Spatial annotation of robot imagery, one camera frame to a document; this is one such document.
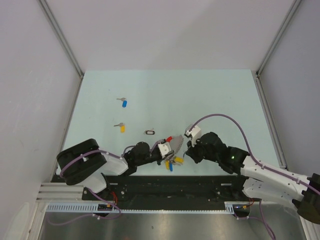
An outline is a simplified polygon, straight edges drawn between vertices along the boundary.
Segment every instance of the gray wall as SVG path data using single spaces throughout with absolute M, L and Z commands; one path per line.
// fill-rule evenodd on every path
M 30 218 L 79 83 L 37 1 L 0 1 L 0 239 Z
M 47 0 L 83 69 L 251 69 L 294 0 Z
M 291 171 L 320 174 L 320 1 L 304 1 L 261 75 Z

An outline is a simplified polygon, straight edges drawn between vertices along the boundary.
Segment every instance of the key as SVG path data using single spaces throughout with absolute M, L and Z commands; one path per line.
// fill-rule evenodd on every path
M 117 124 L 117 125 L 114 125 L 114 127 L 123 127 L 124 126 L 124 123 L 123 122 L 120 122 L 119 124 Z
M 120 122 L 117 125 L 114 125 L 114 127 L 120 127 L 120 132 L 123 134 L 126 131 L 125 124 L 123 122 Z
M 122 101 L 122 107 L 125 108 L 127 106 L 127 99 L 125 97 L 117 98 L 117 100 Z

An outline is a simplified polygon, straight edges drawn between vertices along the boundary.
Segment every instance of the black plastic housing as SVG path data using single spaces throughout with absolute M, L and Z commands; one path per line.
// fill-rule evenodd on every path
M 97 141 L 91 138 L 60 152 L 58 156 L 56 156 L 56 159 L 60 168 L 63 169 L 68 163 L 80 155 L 97 149 L 99 149 Z M 88 155 L 85 158 L 86 161 L 80 159 L 63 173 L 67 185 L 81 183 L 107 162 L 105 157 L 99 152 Z
M 217 134 L 208 132 L 196 141 L 192 147 L 191 141 L 187 143 L 186 155 L 194 162 L 200 163 L 202 159 L 216 162 L 229 174 L 241 174 L 243 162 L 249 153 L 237 147 L 226 146 Z
M 312 177 L 308 177 L 308 180 L 310 186 L 320 191 L 320 175 L 314 173 Z M 314 224 L 320 224 L 320 196 L 309 188 L 302 194 L 304 195 L 302 201 L 292 200 L 297 213 Z
M 138 166 L 153 163 L 155 161 L 158 163 L 161 162 L 162 156 L 158 147 L 150 153 L 149 145 L 146 142 L 141 141 L 124 154 L 124 159 L 128 163 L 128 170 L 122 175 L 129 176 L 137 171 Z

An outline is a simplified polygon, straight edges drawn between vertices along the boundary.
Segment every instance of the metal key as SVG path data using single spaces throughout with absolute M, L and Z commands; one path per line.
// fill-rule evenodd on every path
M 126 127 L 123 122 L 120 122 L 118 125 L 114 125 L 114 127 L 120 127 L 120 132 L 122 134 L 126 131 Z
M 117 124 L 117 125 L 114 125 L 114 127 L 123 127 L 124 126 L 124 123 L 123 122 L 120 122 L 119 124 Z

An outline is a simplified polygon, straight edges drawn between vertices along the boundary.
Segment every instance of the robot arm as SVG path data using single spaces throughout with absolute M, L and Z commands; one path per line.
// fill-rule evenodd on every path
M 191 138 L 186 155 L 196 164 L 203 159 L 216 162 L 227 173 L 245 177 L 241 191 L 247 197 L 295 209 L 301 217 L 320 224 L 320 196 L 310 189 L 320 190 L 320 175 L 308 177 L 266 164 L 245 150 L 226 146 L 213 132 L 202 136 L 198 126 L 188 127 L 185 135 Z
M 182 135 L 162 139 L 151 149 L 146 142 L 138 142 L 130 151 L 117 156 L 100 150 L 91 138 L 60 152 L 56 158 L 61 168 L 60 177 L 67 185 L 80 184 L 99 193 L 107 188 L 104 176 L 129 176 L 138 166 L 153 162 L 160 165 L 162 160 L 178 152 L 182 142 Z

